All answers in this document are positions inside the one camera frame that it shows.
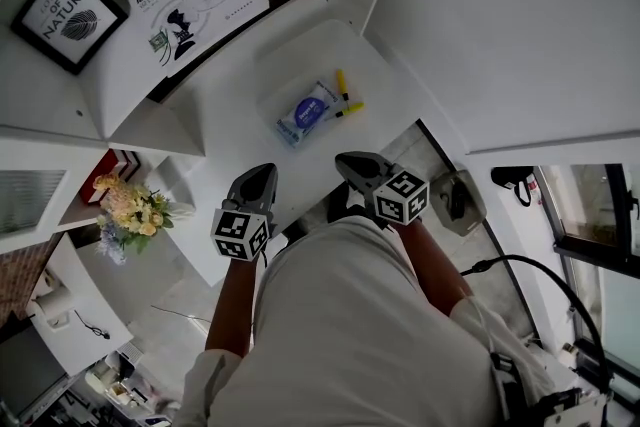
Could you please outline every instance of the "white table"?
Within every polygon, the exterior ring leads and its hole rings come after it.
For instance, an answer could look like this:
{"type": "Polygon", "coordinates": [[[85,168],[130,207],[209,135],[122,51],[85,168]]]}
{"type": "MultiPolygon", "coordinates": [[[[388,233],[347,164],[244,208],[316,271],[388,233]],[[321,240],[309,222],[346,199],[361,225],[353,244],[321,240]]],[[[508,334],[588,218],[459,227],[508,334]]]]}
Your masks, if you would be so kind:
{"type": "MultiPolygon", "coordinates": [[[[277,25],[278,13],[274,16],[276,21],[266,19],[265,26],[251,28],[251,38],[267,41],[266,33],[277,25]]],[[[170,194],[192,202],[196,215],[168,233],[210,285],[224,277],[229,264],[218,255],[210,231],[214,211],[235,178],[266,162],[278,166],[273,213],[279,231],[342,182],[334,165],[338,153],[384,148],[419,118],[424,95],[398,84],[376,50],[337,20],[289,38],[263,58],[247,55],[242,61],[239,54],[248,53],[250,45],[241,41],[237,47],[225,62],[214,58],[202,65],[167,103],[192,136],[201,139],[206,154],[170,194]],[[220,66],[234,59],[238,64],[222,73],[220,66]],[[335,80],[337,68],[345,72],[351,97],[361,98],[366,108],[318,127],[299,150],[288,148],[273,129],[278,109],[294,105],[315,78],[335,80]]]]}
{"type": "MultiPolygon", "coordinates": [[[[32,317],[38,334],[67,374],[73,376],[81,372],[133,338],[89,276],[67,234],[60,240],[46,268],[73,294],[75,308],[82,319],[110,335],[109,340],[96,336],[74,312],[70,313],[70,325],[58,331],[51,330],[38,316],[32,317]]],[[[31,299],[41,291],[42,282],[39,281],[31,299]]],[[[35,313],[32,301],[29,301],[27,312],[35,313]]]]}

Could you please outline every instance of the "fingerprint-shaped leaf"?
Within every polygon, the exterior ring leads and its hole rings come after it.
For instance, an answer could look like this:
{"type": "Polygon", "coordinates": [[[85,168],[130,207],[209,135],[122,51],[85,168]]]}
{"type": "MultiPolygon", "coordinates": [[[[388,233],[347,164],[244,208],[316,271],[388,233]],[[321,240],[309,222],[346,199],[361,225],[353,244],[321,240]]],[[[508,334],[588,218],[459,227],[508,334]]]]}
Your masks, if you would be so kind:
{"type": "Polygon", "coordinates": [[[80,11],[67,20],[64,24],[62,34],[65,38],[75,39],[79,41],[94,33],[98,27],[98,17],[96,14],[87,9],[86,11],[80,11]]]}

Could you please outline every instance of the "white shirt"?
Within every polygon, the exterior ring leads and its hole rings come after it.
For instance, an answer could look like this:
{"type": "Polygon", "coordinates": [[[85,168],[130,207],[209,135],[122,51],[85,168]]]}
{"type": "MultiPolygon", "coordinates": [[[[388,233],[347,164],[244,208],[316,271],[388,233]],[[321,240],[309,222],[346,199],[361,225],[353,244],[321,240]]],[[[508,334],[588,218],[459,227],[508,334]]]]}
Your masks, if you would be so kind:
{"type": "Polygon", "coordinates": [[[529,404],[550,393],[544,369],[501,318],[469,299],[445,316],[397,237],[346,218],[274,258],[258,292],[253,350],[244,359],[198,356],[174,424],[495,425],[482,322],[516,362],[529,404]]]}

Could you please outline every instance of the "yellow marker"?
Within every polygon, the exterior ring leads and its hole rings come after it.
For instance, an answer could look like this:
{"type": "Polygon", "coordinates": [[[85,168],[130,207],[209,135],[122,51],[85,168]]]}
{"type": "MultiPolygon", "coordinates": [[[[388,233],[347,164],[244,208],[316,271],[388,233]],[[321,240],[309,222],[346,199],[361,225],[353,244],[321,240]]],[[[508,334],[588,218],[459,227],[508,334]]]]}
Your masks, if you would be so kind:
{"type": "Polygon", "coordinates": [[[340,88],[340,94],[345,102],[349,101],[349,92],[347,91],[347,82],[344,80],[344,72],[342,70],[338,70],[336,72],[336,77],[338,78],[338,87],[340,88]]]}
{"type": "Polygon", "coordinates": [[[349,114],[353,114],[354,112],[358,112],[360,109],[364,107],[364,103],[356,103],[349,107],[348,109],[344,109],[336,114],[336,118],[341,118],[342,116],[348,116],[349,114]]]}

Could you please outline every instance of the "blue and white package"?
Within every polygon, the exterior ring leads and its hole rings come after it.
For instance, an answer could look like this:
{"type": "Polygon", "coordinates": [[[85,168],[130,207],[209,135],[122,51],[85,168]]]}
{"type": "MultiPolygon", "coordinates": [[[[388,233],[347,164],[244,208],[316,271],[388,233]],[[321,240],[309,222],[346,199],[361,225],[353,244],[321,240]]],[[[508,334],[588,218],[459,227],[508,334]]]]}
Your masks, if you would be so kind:
{"type": "Polygon", "coordinates": [[[326,84],[316,80],[311,92],[289,114],[276,122],[276,129],[295,148],[339,101],[326,84]]]}

